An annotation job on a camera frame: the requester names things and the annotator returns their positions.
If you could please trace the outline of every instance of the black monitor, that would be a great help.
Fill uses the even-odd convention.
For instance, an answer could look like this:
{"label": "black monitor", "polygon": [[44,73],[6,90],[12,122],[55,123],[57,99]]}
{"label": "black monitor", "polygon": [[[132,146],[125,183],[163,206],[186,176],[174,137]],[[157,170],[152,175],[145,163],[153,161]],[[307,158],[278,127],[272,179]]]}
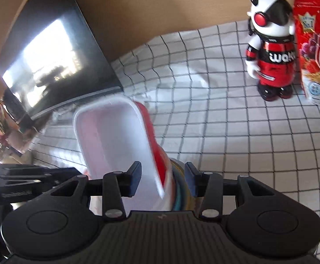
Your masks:
{"label": "black monitor", "polygon": [[2,49],[0,74],[32,119],[122,90],[75,0],[28,0]]}

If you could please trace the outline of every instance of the figurine body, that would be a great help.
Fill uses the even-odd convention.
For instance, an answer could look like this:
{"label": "figurine body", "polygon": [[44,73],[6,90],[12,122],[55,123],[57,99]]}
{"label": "figurine body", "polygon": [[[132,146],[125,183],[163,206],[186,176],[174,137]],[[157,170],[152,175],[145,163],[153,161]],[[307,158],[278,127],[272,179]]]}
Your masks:
{"label": "figurine body", "polygon": [[257,89],[266,101],[292,96],[296,59],[292,8],[286,0],[251,0],[247,12],[249,35],[247,71],[259,79]]}

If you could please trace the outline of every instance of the red snack bag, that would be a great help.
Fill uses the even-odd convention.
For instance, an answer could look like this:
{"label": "red snack bag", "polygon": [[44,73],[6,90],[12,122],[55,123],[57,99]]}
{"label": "red snack bag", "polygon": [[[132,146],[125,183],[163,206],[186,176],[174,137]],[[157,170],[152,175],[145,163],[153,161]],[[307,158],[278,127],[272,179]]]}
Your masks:
{"label": "red snack bag", "polygon": [[297,47],[306,98],[320,105],[320,0],[295,0]]}

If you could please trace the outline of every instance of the table surface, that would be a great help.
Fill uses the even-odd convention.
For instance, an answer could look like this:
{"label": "table surface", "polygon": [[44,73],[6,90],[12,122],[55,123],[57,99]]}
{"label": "table surface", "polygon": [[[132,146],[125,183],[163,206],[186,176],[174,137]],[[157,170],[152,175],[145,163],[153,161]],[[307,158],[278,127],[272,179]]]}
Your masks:
{"label": "table surface", "polygon": [[[112,66],[124,95],[149,110],[169,157],[224,178],[248,173],[320,216],[320,108],[308,103],[298,80],[291,99],[265,102],[245,72],[248,40],[246,21],[172,33]],[[35,163],[85,172],[73,112],[55,116],[30,146]],[[225,197],[224,212],[234,208]]]}

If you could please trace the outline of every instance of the red eye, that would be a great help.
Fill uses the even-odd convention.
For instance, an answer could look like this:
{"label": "red eye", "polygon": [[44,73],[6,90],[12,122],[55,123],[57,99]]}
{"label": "red eye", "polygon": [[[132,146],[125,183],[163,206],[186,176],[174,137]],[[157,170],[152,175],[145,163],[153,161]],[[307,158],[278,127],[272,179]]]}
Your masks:
{"label": "red eye", "polygon": [[256,22],[256,24],[259,27],[265,27],[267,24],[267,19],[266,16],[264,15],[264,13],[262,12],[258,12],[254,15],[254,22]]}

